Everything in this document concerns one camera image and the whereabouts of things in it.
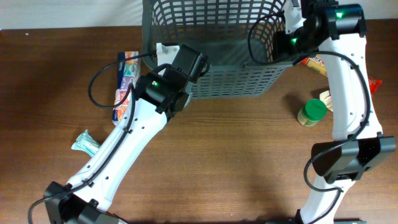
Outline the grey plastic shopping basket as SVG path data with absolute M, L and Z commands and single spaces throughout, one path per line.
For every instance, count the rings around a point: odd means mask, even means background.
M 210 70 L 193 87 L 194 99 L 265 93 L 289 63 L 271 62 L 274 34 L 285 30 L 275 17 L 284 0 L 143 1 L 142 51 L 158 43 L 187 45 L 209 58 Z

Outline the green lid Knorr jar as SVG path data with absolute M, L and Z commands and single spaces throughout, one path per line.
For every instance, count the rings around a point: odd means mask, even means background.
M 298 122 L 303 126 L 314 126 L 327 113 L 327 107 L 319 99 L 311 99 L 306 102 L 306 104 L 300 109 L 297 115 Z

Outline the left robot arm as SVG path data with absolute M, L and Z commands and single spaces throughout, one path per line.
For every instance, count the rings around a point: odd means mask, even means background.
M 125 223 L 108 213 L 128 170 L 149 141 L 188 104 L 193 85 L 210 68 L 207 56 L 181 45 L 170 63 L 141 76 L 129 106 L 99 151 L 65 185 L 52 182 L 43 202 L 50 223 Z

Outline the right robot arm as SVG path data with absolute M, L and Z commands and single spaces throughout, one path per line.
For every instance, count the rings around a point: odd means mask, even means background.
M 333 139 L 312 147 L 307 168 L 315 180 L 299 223 L 333 223 L 350 187 L 396 149 L 374 111 L 366 71 L 366 21 L 359 4 L 287 1 L 285 31 L 275 35 L 273 58 L 300 62 L 321 55 L 333 105 Z

